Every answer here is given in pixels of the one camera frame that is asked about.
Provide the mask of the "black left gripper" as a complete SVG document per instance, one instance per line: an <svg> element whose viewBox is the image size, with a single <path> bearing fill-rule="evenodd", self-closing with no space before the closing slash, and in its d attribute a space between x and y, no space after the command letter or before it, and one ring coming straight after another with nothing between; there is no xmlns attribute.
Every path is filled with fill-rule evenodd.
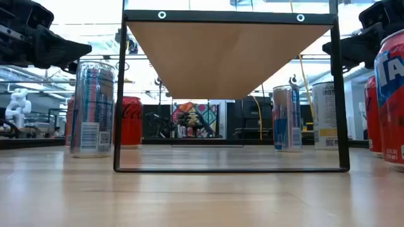
<svg viewBox="0 0 404 227"><path fill-rule="evenodd" d="M76 60L89 54L92 46L39 25L40 13L41 5L33 0L0 0L0 65L68 67L68 73L76 74Z"/></svg>

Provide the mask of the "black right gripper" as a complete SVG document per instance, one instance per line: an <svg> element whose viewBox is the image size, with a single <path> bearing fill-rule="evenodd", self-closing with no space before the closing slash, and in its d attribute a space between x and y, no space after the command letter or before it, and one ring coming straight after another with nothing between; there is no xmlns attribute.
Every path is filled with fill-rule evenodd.
<svg viewBox="0 0 404 227"><path fill-rule="evenodd" d="M404 29L404 0L383 0L383 3L389 18L386 33L392 34ZM373 69L383 35L383 24L377 22L359 35L341 39L342 74L356 70L361 63L364 63L366 69Z"/></svg>

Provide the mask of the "slim silver blue energy can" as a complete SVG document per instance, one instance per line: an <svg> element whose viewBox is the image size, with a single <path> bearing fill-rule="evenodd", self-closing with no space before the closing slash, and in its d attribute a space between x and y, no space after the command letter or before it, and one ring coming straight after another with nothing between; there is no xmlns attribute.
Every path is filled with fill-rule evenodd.
<svg viewBox="0 0 404 227"><path fill-rule="evenodd" d="M70 145L73 157L100 158L111 154L115 76L111 65L79 63Z"/></svg>
<svg viewBox="0 0 404 227"><path fill-rule="evenodd" d="M274 87L272 113L275 150L300 152L302 133L299 87L294 84Z"/></svg>

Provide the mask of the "red soda can blue logo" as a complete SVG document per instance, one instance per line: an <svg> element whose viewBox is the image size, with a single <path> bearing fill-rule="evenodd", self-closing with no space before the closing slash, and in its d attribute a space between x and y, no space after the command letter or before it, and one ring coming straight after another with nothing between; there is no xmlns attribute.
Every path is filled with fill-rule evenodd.
<svg viewBox="0 0 404 227"><path fill-rule="evenodd" d="M367 120L367 136L369 140L369 149L378 158L383 157L381 144L381 130L379 123L379 109L377 104L377 91L375 76L371 76L364 88L365 110Z"/></svg>
<svg viewBox="0 0 404 227"><path fill-rule="evenodd" d="M404 172L404 29L381 41L374 72L383 158Z"/></svg>
<svg viewBox="0 0 404 227"><path fill-rule="evenodd" d="M73 131L73 114L74 114L74 95L70 98L68 102L68 110L66 115L66 133L65 133L66 146L69 146L71 144L71 137Z"/></svg>

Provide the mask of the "slim white beverage can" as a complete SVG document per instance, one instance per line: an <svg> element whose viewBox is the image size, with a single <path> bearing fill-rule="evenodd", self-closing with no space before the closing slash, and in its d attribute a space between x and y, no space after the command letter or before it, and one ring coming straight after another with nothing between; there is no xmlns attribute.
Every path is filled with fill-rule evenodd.
<svg viewBox="0 0 404 227"><path fill-rule="evenodd" d="M314 145L320 150L337 150L338 135L335 110L334 82L312 86L314 110Z"/></svg>

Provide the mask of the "black hanging device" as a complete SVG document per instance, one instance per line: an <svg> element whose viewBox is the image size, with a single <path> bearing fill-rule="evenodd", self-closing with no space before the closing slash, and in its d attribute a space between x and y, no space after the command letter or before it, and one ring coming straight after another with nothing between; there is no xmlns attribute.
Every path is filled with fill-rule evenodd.
<svg viewBox="0 0 404 227"><path fill-rule="evenodd" d="M129 38L127 40L127 50L128 50L129 55L137 54L138 53L138 43L134 39Z"/></svg>

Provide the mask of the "red Coca-Cola can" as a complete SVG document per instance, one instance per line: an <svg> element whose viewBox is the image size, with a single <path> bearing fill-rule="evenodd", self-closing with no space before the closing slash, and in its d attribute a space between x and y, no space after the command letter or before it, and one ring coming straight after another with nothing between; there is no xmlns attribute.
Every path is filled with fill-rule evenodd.
<svg viewBox="0 0 404 227"><path fill-rule="evenodd" d="M140 145L142 133L143 106L141 100L135 96L124 96L122 111L122 145Z"/></svg>

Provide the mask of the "black cabinet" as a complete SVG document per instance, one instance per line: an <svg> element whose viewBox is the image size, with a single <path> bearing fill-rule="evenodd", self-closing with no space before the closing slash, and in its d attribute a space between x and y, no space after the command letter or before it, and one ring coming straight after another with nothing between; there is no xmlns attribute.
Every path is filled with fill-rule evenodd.
<svg viewBox="0 0 404 227"><path fill-rule="evenodd" d="M270 97L247 96L236 100L235 136L239 139L273 139L272 109Z"/></svg>

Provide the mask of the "colourful patterned panel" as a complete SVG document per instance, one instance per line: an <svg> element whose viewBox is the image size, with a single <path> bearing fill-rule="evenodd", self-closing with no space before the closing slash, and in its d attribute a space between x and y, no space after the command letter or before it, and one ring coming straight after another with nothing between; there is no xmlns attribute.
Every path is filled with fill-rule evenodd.
<svg viewBox="0 0 404 227"><path fill-rule="evenodd" d="M220 106L206 103L182 102L172 104L172 137L186 139L222 138L219 130Z"/></svg>

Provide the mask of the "black aluminium rig frame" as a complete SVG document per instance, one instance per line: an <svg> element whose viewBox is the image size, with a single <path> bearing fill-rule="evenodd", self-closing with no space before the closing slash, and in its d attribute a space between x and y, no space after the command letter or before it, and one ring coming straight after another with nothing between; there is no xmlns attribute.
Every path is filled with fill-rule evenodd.
<svg viewBox="0 0 404 227"><path fill-rule="evenodd" d="M142 145L206 145L206 146L264 146L274 145L272 139L144 139ZM63 138L56 139L0 139L0 150L2 149L20 149L20 148L36 148L50 146L64 146Z"/></svg>

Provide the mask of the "wooden shelf black metal frame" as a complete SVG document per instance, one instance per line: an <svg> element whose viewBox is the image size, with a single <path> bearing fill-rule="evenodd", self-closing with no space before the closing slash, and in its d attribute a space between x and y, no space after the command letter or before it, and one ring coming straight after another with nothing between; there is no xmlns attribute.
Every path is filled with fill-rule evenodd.
<svg viewBox="0 0 404 227"><path fill-rule="evenodd" d="M331 33L336 87L338 172L350 169L338 0L326 14L247 11L123 9L121 28L132 31L174 98L241 99Z"/></svg>

